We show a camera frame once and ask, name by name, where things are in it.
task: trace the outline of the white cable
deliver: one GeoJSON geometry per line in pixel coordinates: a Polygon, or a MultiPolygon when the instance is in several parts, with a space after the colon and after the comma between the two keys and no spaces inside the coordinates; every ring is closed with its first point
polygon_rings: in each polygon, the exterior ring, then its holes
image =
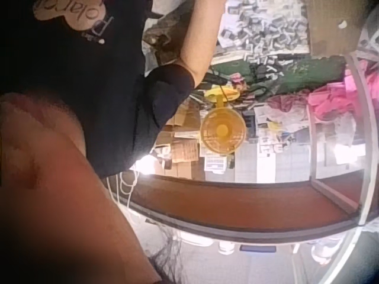
{"type": "Polygon", "coordinates": [[[116,176],[116,193],[117,193],[117,206],[120,205],[120,194],[118,193],[118,179],[117,179],[117,176],[116,176]]]}

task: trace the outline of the cable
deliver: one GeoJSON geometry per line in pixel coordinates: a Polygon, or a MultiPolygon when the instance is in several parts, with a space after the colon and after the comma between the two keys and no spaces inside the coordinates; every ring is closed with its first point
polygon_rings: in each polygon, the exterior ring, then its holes
{"type": "MultiPolygon", "coordinates": [[[[212,70],[214,76],[218,76],[218,75],[216,75],[216,73],[214,72],[214,69],[213,69],[212,66],[210,66],[210,69],[212,70]]],[[[223,95],[224,95],[224,97],[225,97],[227,103],[228,103],[228,104],[229,104],[229,105],[235,110],[235,107],[229,102],[229,99],[228,99],[228,97],[227,97],[227,95],[226,95],[226,93],[225,93],[223,87],[222,87],[221,85],[219,85],[219,87],[220,87],[220,89],[221,89],[221,91],[222,91],[222,93],[223,93],[223,95]]]]}
{"type": "Polygon", "coordinates": [[[134,168],[134,166],[133,166],[131,169],[133,170],[133,173],[134,173],[134,181],[133,181],[133,183],[132,183],[131,185],[127,184],[127,183],[124,181],[124,179],[123,179],[123,173],[120,173],[119,175],[116,175],[116,176],[115,176],[115,178],[116,178],[116,195],[117,195],[117,200],[114,199],[114,197],[113,197],[113,192],[112,192],[112,190],[111,190],[111,185],[110,185],[109,177],[106,178],[106,180],[107,180],[107,187],[108,187],[109,194],[110,194],[110,196],[111,196],[112,201],[113,201],[117,206],[120,206],[120,191],[121,191],[124,195],[127,195],[127,196],[128,196],[127,203],[126,203],[126,207],[127,207],[127,209],[130,209],[131,195],[133,194],[134,188],[135,188],[136,185],[137,185],[138,178],[139,178],[139,175],[140,175],[140,173],[134,168]],[[129,191],[129,192],[125,192],[125,191],[123,190],[123,185],[130,187],[130,191],[129,191]]]}

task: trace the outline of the pink cloth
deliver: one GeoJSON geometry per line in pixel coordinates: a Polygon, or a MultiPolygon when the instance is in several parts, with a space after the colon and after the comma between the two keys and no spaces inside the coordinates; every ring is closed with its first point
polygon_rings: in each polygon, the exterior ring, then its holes
{"type": "MultiPolygon", "coordinates": [[[[359,62],[361,69],[365,72],[368,66],[366,60],[359,62]]],[[[379,100],[379,75],[374,72],[366,78],[368,89],[373,100],[379,100]]],[[[349,69],[345,71],[343,82],[328,83],[308,97],[308,104],[314,108],[315,116],[321,121],[327,121],[333,111],[343,114],[353,111],[357,117],[362,116],[362,109],[358,100],[358,91],[355,81],[349,69]]]]}

